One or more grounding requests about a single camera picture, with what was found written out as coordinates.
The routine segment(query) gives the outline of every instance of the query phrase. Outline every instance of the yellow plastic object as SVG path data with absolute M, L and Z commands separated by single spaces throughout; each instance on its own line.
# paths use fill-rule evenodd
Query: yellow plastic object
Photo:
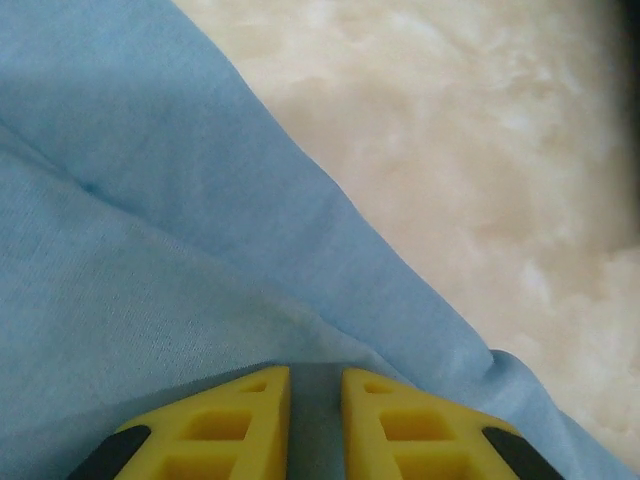
M 271 367 L 137 417 L 151 435 L 117 480 L 284 480 L 289 369 Z
M 518 480 L 482 433 L 512 426 L 386 377 L 345 370 L 342 421 L 347 480 Z

